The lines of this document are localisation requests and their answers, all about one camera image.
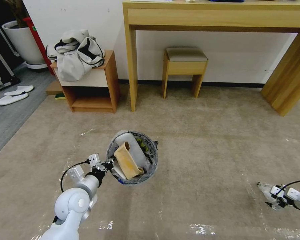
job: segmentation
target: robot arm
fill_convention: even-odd
[[[276,199],[277,204],[284,208],[288,205],[293,206],[294,208],[300,210],[300,192],[294,188],[285,188],[273,186],[270,190],[271,196]]]
[[[79,240],[78,228],[85,221],[97,201],[97,188],[113,161],[101,163],[98,154],[89,156],[90,172],[84,177],[80,165],[68,170],[75,183],[57,198],[54,211],[56,217],[41,237],[41,240]]]
[[[257,183],[259,189],[263,192],[264,196],[267,198],[266,204],[275,210],[285,208],[286,206],[293,206],[294,208],[300,210],[300,192],[292,187],[280,186],[280,185],[270,185],[264,183]]]

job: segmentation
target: wooden stool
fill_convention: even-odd
[[[208,59],[195,47],[167,48],[163,56],[162,95],[166,98],[168,75],[193,75],[192,92],[198,97]]]

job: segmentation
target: floor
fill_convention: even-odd
[[[132,113],[123,85],[116,114],[72,113],[48,96],[0,151],[0,240],[38,240],[62,172],[103,159],[121,129],[159,141],[157,171],[137,186],[107,174],[80,240],[300,239],[300,211],[272,210],[256,185],[300,179],[300,102],[280,117],[259,91],[204,87],[194,99],[168,88],[163,100],[159,86],[141,85]]]
[[[55,79],[49,71],[37,73],[22,66],[15,74],[21,80],[18,85],[33,85],[34,90],[29,93],[29,97],[19,102],[0,106],[0,150],[46,98],[45,89]],[[17,85],[1,90],[0,98],[5,92],[16,89]]]

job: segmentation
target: green sponge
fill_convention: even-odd
[[[56,96],[54,97],[55,100],[60,100],[60,99],[66,99],[66,97],[64,96],[63,93],[58,93],[56,94]]]

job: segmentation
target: stool cushion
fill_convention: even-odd
[[[206,62],[208,59],[200,48],[172,47],[167,48],[170,62]]]

